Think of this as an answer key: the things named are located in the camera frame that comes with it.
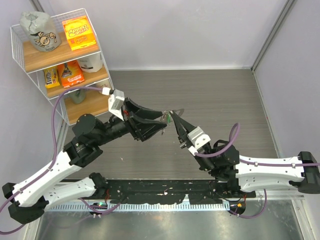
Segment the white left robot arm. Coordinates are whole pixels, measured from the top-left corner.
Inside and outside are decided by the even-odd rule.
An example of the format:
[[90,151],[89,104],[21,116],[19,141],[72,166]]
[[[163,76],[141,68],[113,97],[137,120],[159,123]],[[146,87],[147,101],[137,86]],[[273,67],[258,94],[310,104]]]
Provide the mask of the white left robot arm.
[[107,122],[92,114],[83,114],[72,128],[74,138],[54,161],[21,183],[6,183],[2,191],[11,203],[8,206],[10,217],[27,224],[64,202],[78,198],[103,198],[108,184],[100,173],[91,173],[62,187],[56,184],[97,159],[103,153],[100,146],[126,134],[144,142],[167,126],[158,120],[163,115],[162,111],[140,106],[130,98],[124,100],[119,110],[122,117],[112,115]]

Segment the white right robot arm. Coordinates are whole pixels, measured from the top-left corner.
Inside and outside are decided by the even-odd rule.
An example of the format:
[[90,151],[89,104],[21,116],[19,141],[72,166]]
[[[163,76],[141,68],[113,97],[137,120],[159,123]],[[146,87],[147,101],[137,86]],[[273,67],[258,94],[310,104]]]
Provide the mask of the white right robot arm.
[[297,189],[303,194],[319,194],[320,164],[308,151],[283,158],[256,158],[243,156],[234,142],[240,132],[235,123],[228,140],[210,144],[211,138],[199,126],[194,126],[171,111],[170,117],[180,141],[199,164],[217,181],[226,183],[232,197],[242,193],[268,189]]

